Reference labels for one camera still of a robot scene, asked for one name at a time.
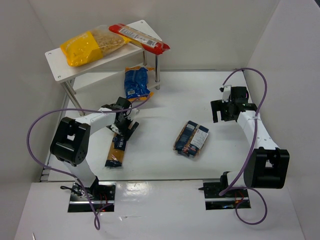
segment yellow bag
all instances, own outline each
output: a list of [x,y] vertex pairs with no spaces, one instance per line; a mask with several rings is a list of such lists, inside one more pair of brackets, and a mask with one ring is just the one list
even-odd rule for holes
[[102,59],[131,40],[109,31],[107,25],[95,27],[61,44],[69,66],[77,67]]

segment shelf leg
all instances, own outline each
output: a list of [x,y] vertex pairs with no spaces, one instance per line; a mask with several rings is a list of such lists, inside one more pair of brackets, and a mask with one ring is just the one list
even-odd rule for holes
[[142,56],[143,56],[143,66],[146,66],[147,63],[147,55],[146,55],[146,51],[142,52]]
[[159,65],[159,56],[155,55],[155,82],[160,82],[160,65]]
[[71,82],[70,82],[70,81],[66,81],[65,84],[68,86],[68,88],[70,89],[71,93],[72,93],[73,95],[75,95],[75,94],[76,94],[76,91],[75,91],[74,88],[72,87]]
[[[63,86],[66,94],[70,98],[70,100],[73,103],[73,105],[75,106],[75,108],[76,109],[81,109],[81,106],[80,106],[78,100],[76,99],[76,97],[73,94],[73,92],[71,91],[71,89],[69,89],[68,84],[66,82],[63,82],[63,83],[61,83],[61,85]],[[84,116],[85,112],[84,111],[79,111],[79,114],[80,114],[80,116]]]

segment red package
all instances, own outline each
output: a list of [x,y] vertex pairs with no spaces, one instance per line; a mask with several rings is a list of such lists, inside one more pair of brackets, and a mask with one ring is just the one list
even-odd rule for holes
[[131,39],[131,43],[156,55],[160,55],[170,49],[164,42],[122,23],[110,26],[109,30]]

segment pasta package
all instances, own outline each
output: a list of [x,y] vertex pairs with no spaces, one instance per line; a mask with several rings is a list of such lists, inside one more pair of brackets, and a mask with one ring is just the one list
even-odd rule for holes
[[124,78],[124,91],[126,99],[133,100],[146,100],[147,95],[153,96],[147,88],[148,84],[148,71],[155,70],[153,67],[134,66],[125,68]]
[[193,121],[188,121],[175,140],[173,150],[177,151],[178,154],[194,158],[203,147],[208,132],[208,128]]
[[95,27],[60,45],[69,66],[77,67],[102,59],[131,40],[109,31],[107,25]]
[[125,138],[115,133],[104,166],[109,168],[121,167],[125,156],[126,145],[127,141]]
[[170,47],[163,41],[160,41],[159,39],[156,39],[122,23],[110,26],[109,30],[131,39],[133,44],[155,55],[163,54],[164,51],[170,49]]

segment white wall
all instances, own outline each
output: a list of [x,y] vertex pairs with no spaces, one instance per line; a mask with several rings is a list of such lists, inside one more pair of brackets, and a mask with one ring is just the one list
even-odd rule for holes
[[[61,107],[64,91],[44,54],[53,44],[27,0],[1,1],[0,32],[0,236],[12,240],[30,184],[41,174],[27,152],[28,128],[40,114]],[[57,117],[42,121],[32,135],[32,148],[43,162]]]
[[[263,121],[290,153],[286,184],[305,238],[319,239],[320,8],[315,1],[281,0],[248,67],[267,79]],[[245,76],[257,103],[263,82],[255,73]]]
[[30,2],[56,47],[99,25],[144,19],[171,47],[163,69],[231,69],[247,65],[279,0]]

